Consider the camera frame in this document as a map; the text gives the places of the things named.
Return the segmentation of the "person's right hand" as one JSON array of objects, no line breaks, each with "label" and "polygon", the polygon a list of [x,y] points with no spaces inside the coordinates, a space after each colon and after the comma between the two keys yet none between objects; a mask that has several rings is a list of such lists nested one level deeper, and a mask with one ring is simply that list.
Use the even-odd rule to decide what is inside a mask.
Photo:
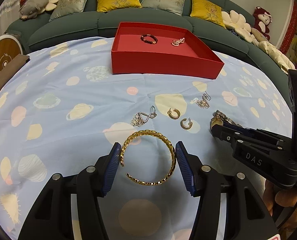
[{"label": "person's right hand", "polygon": [[[276,203],[282,207],[294,207],[297,202],[297,190],[281,190],[274,193],[274,184],[269,180],[265,181],[265,190],[263,201],[270,215],[273,214],[273,204]],[[281,227],[282,230],[293,232],[297,227],[297,208],[288,221]]]}]

